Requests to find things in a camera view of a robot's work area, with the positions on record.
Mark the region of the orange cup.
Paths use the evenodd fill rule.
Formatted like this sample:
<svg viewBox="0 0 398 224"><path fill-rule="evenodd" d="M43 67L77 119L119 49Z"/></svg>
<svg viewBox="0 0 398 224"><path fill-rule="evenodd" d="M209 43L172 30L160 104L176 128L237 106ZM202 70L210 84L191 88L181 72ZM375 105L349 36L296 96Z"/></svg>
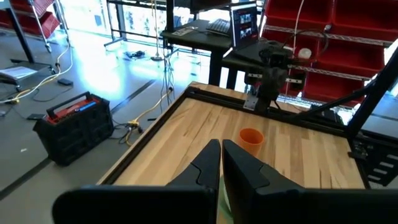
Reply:
<svg viewBox="0 0 398 224"><path fill-rule="evenodd" d="M238 144L253 156L262 149L264 144L264 135L253 128L243 128L239 132Z"/></svg>

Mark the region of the black tool crate red lid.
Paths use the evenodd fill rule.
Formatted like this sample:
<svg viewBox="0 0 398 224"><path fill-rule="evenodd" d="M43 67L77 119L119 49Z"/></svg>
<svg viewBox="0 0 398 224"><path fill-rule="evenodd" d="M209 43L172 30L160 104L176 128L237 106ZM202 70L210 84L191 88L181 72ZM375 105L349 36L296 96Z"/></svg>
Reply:
<svg viewBox="0 0 398 224"><path fill-rule="evenodd" d="M87 91L47 109L33 131L50 160L69 166L113 134L109 101Z"/></svg>

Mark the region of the white round knob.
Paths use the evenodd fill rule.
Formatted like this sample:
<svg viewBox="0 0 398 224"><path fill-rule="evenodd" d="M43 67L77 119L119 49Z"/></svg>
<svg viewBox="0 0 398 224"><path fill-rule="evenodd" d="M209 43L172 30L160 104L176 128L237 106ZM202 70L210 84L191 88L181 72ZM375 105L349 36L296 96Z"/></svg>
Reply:
<svg viewBox="0 0 398 224"><path fill-rule="evenodd" d="M305 59L305 60L310 59L311 56L312 56L312 51L308 48L301 48L297 54L298 58Z"/></svg>

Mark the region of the white paper sheet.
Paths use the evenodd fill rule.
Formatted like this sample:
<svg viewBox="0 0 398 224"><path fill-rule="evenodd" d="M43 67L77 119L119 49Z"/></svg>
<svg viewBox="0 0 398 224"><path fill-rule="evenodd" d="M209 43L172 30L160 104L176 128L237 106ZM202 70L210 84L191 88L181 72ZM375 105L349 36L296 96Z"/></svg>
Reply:
<svg viewBox="0 0 398 224"><path fill-rule="evenodd" d="M0 75L14 80L28 77L35 73L37 73L36 70L27 67L12 67L0 70Z"/></svg>

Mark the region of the black slotted bracket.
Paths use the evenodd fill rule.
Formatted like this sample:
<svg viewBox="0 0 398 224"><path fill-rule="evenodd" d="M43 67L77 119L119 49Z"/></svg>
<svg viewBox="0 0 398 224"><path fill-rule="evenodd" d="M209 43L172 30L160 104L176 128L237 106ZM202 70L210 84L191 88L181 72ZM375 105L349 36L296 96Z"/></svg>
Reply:
<svg viewBox="0 0 398 224"><path fill-rule="evenodd" d="M361 137L348 143L351 148L348 156L355 160L366 188L370 188L369 182L387 186L398 176L395 142Z"/></svg>

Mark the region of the black stand leg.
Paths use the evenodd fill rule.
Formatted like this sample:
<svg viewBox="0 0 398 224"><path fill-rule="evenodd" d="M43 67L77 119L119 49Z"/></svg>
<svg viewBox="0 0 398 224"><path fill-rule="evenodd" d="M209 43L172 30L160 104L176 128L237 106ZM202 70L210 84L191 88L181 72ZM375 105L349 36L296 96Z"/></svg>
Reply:
<svg viewBox="0 0 398 224"><path fill-rule="evenodd" d="M7 12L8 16L9 16L9 18L11 20L12 26L13 26L13 28L15 30L15 33L16 33L18 39L19 39L21 47L24 50L24 53L25 53L25 56L28 59L28 62L29 63L35 63L35 60L34 60L33 55L32 55L32 52L30 51L28 43L27 43L27 41L25 39L23 30L22 30L22 28L19 25L19 21L17 20L17 17L15 15L12 7L9 6L9 7L5 8L5 10L6 10L6 12Z"/></svg>

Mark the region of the black metal frame table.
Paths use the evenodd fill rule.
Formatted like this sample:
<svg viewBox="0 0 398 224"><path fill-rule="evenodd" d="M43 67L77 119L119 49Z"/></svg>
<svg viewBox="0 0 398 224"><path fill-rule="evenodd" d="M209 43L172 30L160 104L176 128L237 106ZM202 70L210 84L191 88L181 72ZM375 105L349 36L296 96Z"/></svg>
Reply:
<svg viewBox="0 0 398 224"><path fill-rule="evenodd" d="M127 42L134 37L155 40L154 19L150 0L105 0L108 12L111 41L108 48ZM165 16L166 0L157 0L157 25L162 24L159 16Z"/></svg>

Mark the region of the red storage bin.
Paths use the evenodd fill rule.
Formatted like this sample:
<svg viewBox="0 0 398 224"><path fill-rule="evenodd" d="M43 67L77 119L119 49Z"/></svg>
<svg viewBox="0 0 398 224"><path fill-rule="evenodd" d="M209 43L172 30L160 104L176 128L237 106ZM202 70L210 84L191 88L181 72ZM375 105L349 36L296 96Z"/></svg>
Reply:
<svg viewBox="0 0 398 224"><path fill-rule="evenodd" d="M330 102L348 96L364 87L364 82L319 73L308 73L303 97L309 100Z"/></svg>
<svg viewBox="0 0 398 224"><path fill-rule="evenodd" d="M268 0L266 24L293 28L322 28L331 24L333 0Z"/></svg>
<svg viewBox="0 0 398 224"><path fill-rule="evenodd" d="M322 39L320 37L305 34L292 37L290 33L275 30L265 30L262 37L267 40L278 41L281 44L287 41L285 48L294 49L294 56L300 59L304 59L303 56L306 54L309 60L313 60L321 52Z"/></svg>
<svg viewBox="0 0 398 224"><path fill-rule="evenodd" d="M31 35L48 39L62 23L51 6L57 6L59 0L9 0L11 8L21 29Z"/></svg>
<svg viewBox="0 0 398 224"><path fill-rule="evenodd" d="M331 32L395 41L398 39L398 0L335 0Z"/></svg>
<svg viewBox="0 0 398 224"><path fill-rule="evenodd" d="M361 77L373 77L384 68L384 47L343 40L330 40L315 68Z"/></svg>

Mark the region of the black diagonal brace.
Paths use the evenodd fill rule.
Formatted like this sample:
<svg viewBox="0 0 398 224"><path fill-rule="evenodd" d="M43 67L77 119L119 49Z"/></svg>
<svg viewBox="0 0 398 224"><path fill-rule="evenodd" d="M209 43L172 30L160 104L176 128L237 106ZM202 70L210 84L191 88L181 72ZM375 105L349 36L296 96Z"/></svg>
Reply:
<svg viewBox="0 0 398 224"><path fill-rule="evenodd" d="M368 95L373 88L374 88L374 85L366 86L366 87L364 87L364 88L362 88L360 90L354 91L352 94L350 94L348 96L339 98L339 99L337 99L335 101L331 101L331 102L329 102L327 104L324 104L324 105L321 105L321 106L319 106L319 107L317 107L315 109L310 109L308 111L304 111L304 112L301 112L299 114L294 114L294 115L290 116L290 118L292 118L292 119L293 118L304 119L304 118L307 118L309 116L315 115L317 113L321 113L322 111L329 110L329 109L337 107L339 105L343 105L343 104L345 104L345 103L347 103L349 101L353 101L353 100L355 100L357 98L360 98L362 96Z"/></svg>

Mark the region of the open laptop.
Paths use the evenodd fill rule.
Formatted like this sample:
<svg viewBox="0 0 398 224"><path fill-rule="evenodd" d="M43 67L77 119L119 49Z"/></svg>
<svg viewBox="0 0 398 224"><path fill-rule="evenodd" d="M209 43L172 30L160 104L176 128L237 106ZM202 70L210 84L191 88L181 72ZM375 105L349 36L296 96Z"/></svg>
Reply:
<svg viewBox="0 0 398 224"><path fill-rule="evenodd" d="M259 40L256 2L232 3L229 8L233 55L252 63L262 63L259 51L265 42Z"/></svg>

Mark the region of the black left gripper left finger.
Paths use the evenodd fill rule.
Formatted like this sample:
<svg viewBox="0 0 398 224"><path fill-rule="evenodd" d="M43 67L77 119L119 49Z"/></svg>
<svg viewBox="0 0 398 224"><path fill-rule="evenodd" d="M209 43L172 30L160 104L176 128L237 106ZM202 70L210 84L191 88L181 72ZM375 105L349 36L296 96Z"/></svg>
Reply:
<svg viewBox="0 0 398 224"><path fill-rule="evenodd" d="M212 139L165 186L87 185L53 203L54 224L215 224L221 144Z"/></svg>

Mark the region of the black frame post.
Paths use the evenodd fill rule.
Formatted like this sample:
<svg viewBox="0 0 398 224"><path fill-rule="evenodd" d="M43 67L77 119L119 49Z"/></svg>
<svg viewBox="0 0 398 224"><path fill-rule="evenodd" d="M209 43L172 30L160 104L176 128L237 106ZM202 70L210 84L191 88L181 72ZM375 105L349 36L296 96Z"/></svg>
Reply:
<svg viewBox="0 0 398 224"><path fill-rule="evenodd" d="M379 72L379 75L369 84L370 92L366 94L363 103L348 123L346 135L354 138L358 135L363 124L370 117L371 113L384 96L385 92L394 83L398 77L398 47L395 49L390 60L385 67Z"/></svg>

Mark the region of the light green bowl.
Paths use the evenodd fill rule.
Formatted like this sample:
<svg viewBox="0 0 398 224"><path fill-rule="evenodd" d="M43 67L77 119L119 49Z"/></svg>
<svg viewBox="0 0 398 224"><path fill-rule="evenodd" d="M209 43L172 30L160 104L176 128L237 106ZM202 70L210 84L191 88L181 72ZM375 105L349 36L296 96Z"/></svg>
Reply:
<svg viewBox="0 0 398 224"><path fill-rule="evenodd" d="M233 224L233 218L229 209L228 196L225 191L224 177L220 177L218 190L218 221L217 224Z"/></svg>

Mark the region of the black keyboard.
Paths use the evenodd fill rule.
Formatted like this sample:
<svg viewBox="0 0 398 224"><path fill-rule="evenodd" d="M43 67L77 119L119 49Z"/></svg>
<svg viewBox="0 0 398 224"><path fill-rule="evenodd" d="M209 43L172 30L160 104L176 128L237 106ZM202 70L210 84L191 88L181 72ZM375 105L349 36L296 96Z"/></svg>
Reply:
<svg viewBox="0 0 398 224"><path fill-rule="evenodd" d="M230 35L230 21L216 19L208 23L206 30L220 35Z"/></svg>

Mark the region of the paper label sheet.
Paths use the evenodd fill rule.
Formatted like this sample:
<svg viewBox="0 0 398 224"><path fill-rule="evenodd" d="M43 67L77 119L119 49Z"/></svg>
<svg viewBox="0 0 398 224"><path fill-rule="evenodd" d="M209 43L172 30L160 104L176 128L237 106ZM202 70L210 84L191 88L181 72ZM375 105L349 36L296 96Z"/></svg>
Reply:
<svg viewBox="0 0 398 224"><path fill-rule="evenodd" d="M187 34L193 32L193 31L194 31L194 29L192 29L190 27L184 27L182 29L176 30L175 32L172 33L172 35L181 37L181 36L184 36L184 35L187 35Z"/></svg>

